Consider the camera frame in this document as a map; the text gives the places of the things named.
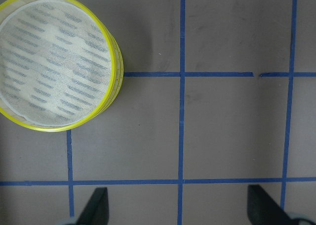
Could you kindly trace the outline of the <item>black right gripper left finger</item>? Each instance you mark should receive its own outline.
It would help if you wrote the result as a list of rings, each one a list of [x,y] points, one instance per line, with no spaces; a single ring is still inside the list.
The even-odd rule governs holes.
[[[96,188],[77,219],[78,225],[108,224],[108,190],[106,187]]]

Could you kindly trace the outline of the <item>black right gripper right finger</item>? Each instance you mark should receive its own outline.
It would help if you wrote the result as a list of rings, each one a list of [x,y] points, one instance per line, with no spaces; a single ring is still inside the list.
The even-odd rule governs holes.
[[[296,224],[260,185],[247,188],[247,216],[252,225]]]

